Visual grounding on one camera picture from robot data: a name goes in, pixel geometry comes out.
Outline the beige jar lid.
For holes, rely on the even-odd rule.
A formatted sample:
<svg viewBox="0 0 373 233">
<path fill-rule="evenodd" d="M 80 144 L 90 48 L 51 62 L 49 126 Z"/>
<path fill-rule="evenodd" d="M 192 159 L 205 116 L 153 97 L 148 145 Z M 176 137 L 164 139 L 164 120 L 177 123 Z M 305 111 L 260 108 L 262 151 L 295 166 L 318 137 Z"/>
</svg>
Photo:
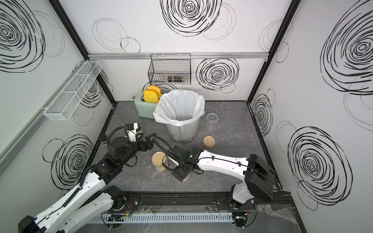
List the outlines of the beige jar lid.
<svg viewBox="0 0 373 233">
<path fill-rule="evenodd" d="M 215 145 L 216 145 L 215 138 L 212 137 L 212 136 L 206 136 L 206 137 L 204 137 L 204 139 L 203 139 L 203 145 L 206 148 L 213 148 L 213 147 L 215 147 Z"/>
</svg>

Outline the glass rice jar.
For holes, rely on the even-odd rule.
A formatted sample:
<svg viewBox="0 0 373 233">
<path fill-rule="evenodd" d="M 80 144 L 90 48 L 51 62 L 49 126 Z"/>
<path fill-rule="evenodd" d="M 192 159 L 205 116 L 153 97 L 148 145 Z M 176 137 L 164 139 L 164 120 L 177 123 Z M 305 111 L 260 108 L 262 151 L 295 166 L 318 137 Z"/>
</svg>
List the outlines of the glass rice jar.
<svg viewBox="0 0 373 233">
<path fill-rule="evenodd" d="M 219 117 L 216 113 L 209 113 L 206 119 L 206 127 L 210 130 L 216 129 L 218 126 Z"/>
</svg>

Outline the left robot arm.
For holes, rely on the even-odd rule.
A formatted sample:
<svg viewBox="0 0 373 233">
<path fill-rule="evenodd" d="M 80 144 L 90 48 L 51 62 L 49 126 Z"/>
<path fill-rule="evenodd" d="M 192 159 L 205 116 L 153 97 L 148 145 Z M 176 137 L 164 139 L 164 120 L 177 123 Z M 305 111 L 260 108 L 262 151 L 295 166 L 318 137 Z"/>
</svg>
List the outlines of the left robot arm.
<svg viewBox="0 0 373 233">
<path fill-rule="evenodd" d="M 126 205 L 123 192 L 116 186 L 106 188 L 123 166 L 140 151 L 153 148 L 151 134 L 142 140 L 135 136 L 117 137 L 101 135 L 108 153 L 104 159 L 89 166 L 81 175 L 80 182 L 63 198 L 37 216 L 26 216 L 18 224 L 20 233 L 74 233 L 94 217 L 110 210 L 116 204 Z"/>
</svg>

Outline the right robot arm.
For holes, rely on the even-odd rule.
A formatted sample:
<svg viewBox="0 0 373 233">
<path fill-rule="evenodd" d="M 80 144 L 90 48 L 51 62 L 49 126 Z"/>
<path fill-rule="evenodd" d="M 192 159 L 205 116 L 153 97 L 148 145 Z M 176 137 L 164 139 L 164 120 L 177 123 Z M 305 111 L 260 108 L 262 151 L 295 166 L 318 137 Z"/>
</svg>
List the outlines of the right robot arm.
<svg viewBox="0 0 373 233">
<path fill-rule="evenodd" d="M 275 171 L 255 154 L 238 158 L 200 148 L 188 151 L 174 146 L 166 156 L 176 164 L 176 168 L 170 171 L 181 182 L 192 172 L 214 171 L 241 180 L 232 186 L 230 201 L 244 204 L 253 198 L 267 202 L 273 200 Z"/>
</svg>

